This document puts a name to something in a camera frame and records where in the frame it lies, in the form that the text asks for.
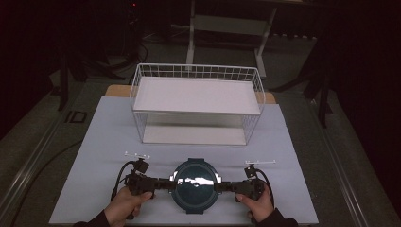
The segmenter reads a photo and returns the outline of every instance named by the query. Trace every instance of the dark background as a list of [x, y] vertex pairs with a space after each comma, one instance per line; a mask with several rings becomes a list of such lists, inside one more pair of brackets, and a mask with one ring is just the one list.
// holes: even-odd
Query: dark background
[[[135, 1], [140, 22], [168, 37], [170, 23], [187, 25], [189, 2]], [[199, 9], [216, 15], [263, 19], [273, 5], [204, 1]], [[281, 5], [272, 32], [318, 37], [308, 70], [330, 67], [330, 86], [338, 94], [375, 169], [401, 214], [400, 1], [319, 1], [326, 7]], [[52, 89], [48, 75], [59, 69], [58, 31], [67, 32], [76, 48], [104, 60], [107, 51], [123, 49], [128, 34], [123, 1], [3, 1], [0, 6], [0, 138]]]

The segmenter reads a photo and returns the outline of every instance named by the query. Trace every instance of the wire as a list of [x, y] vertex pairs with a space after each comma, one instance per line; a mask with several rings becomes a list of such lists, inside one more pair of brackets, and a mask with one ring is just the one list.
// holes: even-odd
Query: wire
[[260, 170], [258, 168], [255, 171], [263, 175], [263, 178], [265, 179], [265, 183], [268, 185], [268, 188], [269, 188], [269, 191], [270, 191], [271, 204], [274, 207], [274, 196], [273, 196], [273, 191], [271, 190], [271, 185], [270, 185], [268, 177], [266, 176], [266, 174], [262, 170]]
[[31, 181], [29, 187], [26, 189], [26, 192], [25, 192], [24, 196], [21, 198], [20, 204], [19, 204], [19, 206], [18, 206], [18, 208], [17, 208], [17, 211], [16, 211], [16, 213], [15, 213], [15, 215], [14, 215], [14, 218], [12, 219], [12, 222], [11, 222], [11, 225], [10, 225], [11, 227], [12, 227], [12, 226], [15, 226], [15, 222], [16, 222], [16, 220], [17, 220], [17, 218], [18, 218], [18, 215], [19, 215], [20, 212], [21, 212], [21, 208], [23, 207], [24, 201], [26, 200], [26, 197], [27, 197], [27, 195], [28, 195], [30, 189], [32, 188], [32, 185], [35, 184], [35, 181], [38, 179], [38, 177], [41, 175], [41, 173], [42, 173], [42, 172], [47, 168], [47, 166], [48, 166], [51, 162], [53, 162], [57, 157], [59, 157], [59, 156], [60, 156], [61, 154], [63, 154], [64, 152], [66, 152], [68, 149], [73, 148], [74, 146], [76, 146], [76, 145], [78, 145], [78, 144], [81, 144], [82, 141], [83, 141], [83, 140], [79, 140], [79, 141], [77, 141], [76, 143], [70, 145], [69, 147], [62, 149], [62, 150], [59, 151], [56, 155], [54, 155], [51, 159], [49, 159], [49, 160], [41, 167], [41, 169], [39, 169], [39, 171], [35, 174], [35, 177], [32, 179], [32, 181]]
[[125, 167], [127, 167], [129, 164], [132, 164], [132, 165], [134, 166], [134, 165], [135, 165], [135, 162], [134, 162], [134, 161], [129, 161], [129, 162], [125, 163], [125, 164], [121, 167], [120, 172], [118, 173], [117, 181], [115, 182], [115, 186], [114, 186], [114, 189], [113, 189], [113, 192], [112, 192], [112, 196], [111, 196], [111, 198], [110, 198], [110, 201], [112, 201], [113, 198], [115, 197], [115, 195], [117, 195], [118, 185], [122, 182], [122, 181], [120, 180], [121, 175], [123, 174], [123, 171], [124, 171]]
[[[144, 63], [148, 58], [148, 49], [142, 43], [140, 43], [139, 45], [145, 49], [145, 57], [141, 60], [141, 58], [138, 54], [137, 59], [139, 60], [140, 63]], [[135, 77], [135, 73], [136, 73], [136, 70], [132, 73], [130, 79], [128, 80], [128, 85], [132, 84], [133, 78]]]

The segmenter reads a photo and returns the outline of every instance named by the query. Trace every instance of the white table surface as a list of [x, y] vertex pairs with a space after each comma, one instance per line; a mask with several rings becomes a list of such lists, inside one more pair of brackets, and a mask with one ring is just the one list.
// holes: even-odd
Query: white table surface
[[[268, 176], [275, 204], [286, 218], [301, 224], [318, 223], [304, 175], [280, 107], [268, 104], [247, 146], [141, 144], [127, 97], [103, 97], [56, 204], [50, 224], [71, 224], [95, 217], [110, 201], [122, 165], [131, 161], [125, 151], [150, 155], [147, 175], [168, 178], [188, 158], [203, 158], [223, 181], [246, 179], [245, 160], [272, 161], [259, 165]], [[248, 209], [224, 192], [203, 215], [187, 215], [165, 190], [141, 208], [131, 225], [247, 225]]]

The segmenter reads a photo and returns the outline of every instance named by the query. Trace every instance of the hand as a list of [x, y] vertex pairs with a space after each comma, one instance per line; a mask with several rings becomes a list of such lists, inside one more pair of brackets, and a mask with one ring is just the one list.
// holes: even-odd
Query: hand
[[250, 218], [254, 217], [257, 222], [266, 219], [274, 211], [270, 200], [270, 191], [266, 184], [265, 190], [257, 201], [242, 194], [236, 194], [236, 198], [250, 208]]
[[151, 192], [133, 196], [126, 186], [121, 188], [106, 209], [104, 209], [104, 214], [110, 226], [122, 227], [128, 215], [133, 214], [134, 216], [138, 216], [141, 204], [149, 200], [151, 196]]

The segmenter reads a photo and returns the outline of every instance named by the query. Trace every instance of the gray floor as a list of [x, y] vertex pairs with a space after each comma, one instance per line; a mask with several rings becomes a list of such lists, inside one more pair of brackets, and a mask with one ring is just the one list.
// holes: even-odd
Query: gray floor
[[[290, 41], [286, 38], [272, 37], [263, 55], [268, 74], [264, 80], [265, 86], [274, 87], [294, 79], [313, 44], [314, 41], [305, 39]], [[144, 45], [148, 49], [147, 62], [185, 63], [187, 46], [180, 42], [144, 42]], [[243, 48], [197, 46], [194, 63], [255, 66], [253, 51]], [[119, 75], [129, 77], [133, 69], [132, 67], [119, 72]], [[46, 96], [38, 103], [0, 142], [0, 195], [7, 193], [14, 176], [27, 162], [30, 153], [37, 150], [38, 144], [45, 146], [37, 169], [59, 151], [82, 140], [96, 105], [107, 87], [124, 82], [126, 81], [112, 81], [96, 75], [84, 84], [72, 82], [70, 102], [64, 113], [57, 111], [59, 103], [56, 96]], [[302, 96], [304, 87], [305, 85], [301, 84], [274, 95], [283, 110], [304, 172], [320, 221], [318, 226], [401, 226], [401, 221], [381, 188], [354, 130], [336, 99], [336, 94], [330, 93], [329, 105], [333, 113], [327, 114], [328, 128], [324, 130], [317, 121], [314, 101], [306, 100]], [[83, 124], [66, 123], [64, 119], [68, 111], [86, 112], [88, 118]], [[55, 129], [54, 133], [50, 133], [49, 129]], [[42, 137], [48, 140], [40, 143]], [[29, 188], [14, 226], [48, 225], [78, 148], [79, 145], [66, 150], [39, 175]], [[355, 195], [351, 201], [355, 200], [357, 203], [347, 203], [350, 193]], [[362, 218], [354, 216], [353, 210], [357, 208], [352, 208], [353, 204], [359, 205], [364, 215]], [[15, 210], [15, 207], [10, 208], [9, 218], [2, 226], [10, 226]]]

